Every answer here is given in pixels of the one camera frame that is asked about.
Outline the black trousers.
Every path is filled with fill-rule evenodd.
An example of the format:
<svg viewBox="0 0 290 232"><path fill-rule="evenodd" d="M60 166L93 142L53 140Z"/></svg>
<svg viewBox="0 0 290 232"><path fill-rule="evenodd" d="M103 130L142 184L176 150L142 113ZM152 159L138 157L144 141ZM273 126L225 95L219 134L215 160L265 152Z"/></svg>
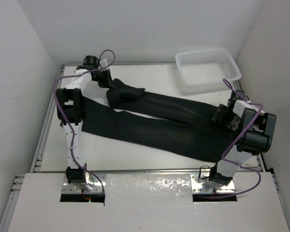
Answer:
<svg viewBox="0 0 290 232"><path fill-rule="evenodd" d="M218 162L235 132L212 120L217 107L131 87L115 79L108 105L84 98L82 130L205 162Z"/></svg>

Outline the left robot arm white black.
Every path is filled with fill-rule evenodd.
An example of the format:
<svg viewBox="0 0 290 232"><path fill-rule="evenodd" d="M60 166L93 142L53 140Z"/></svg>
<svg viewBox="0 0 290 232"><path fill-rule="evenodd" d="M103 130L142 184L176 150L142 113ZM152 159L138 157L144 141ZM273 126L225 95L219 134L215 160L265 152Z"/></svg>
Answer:
<svg viewBox="0 0 290 232"><path fill-rule="evenodd" d="M82 185L88 176L87 163L80 146L80 133L86 118L83 91L90 81L95 81L103 87L111 84L108 59L86 56L83 64L78 66L73 75L60 78L70 82L63 88L54 91L58 118L65 130L68 146L68 162L66 177L68 183Z"/></svg>

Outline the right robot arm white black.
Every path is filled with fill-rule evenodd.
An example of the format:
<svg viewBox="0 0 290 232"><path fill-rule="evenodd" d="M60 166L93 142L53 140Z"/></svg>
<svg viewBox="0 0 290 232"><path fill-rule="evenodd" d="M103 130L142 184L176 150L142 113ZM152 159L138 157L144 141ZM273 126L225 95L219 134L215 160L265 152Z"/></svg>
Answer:
<svg viewBox="0 0 290 232"><path fill-rule="evenodd" d="M234 91L226 106L219 105L212 120L235 132L234 141L210 169L208 178L217 186L226 186L248 159L270 149L276 115L246 100L243 91Z"/></svg>

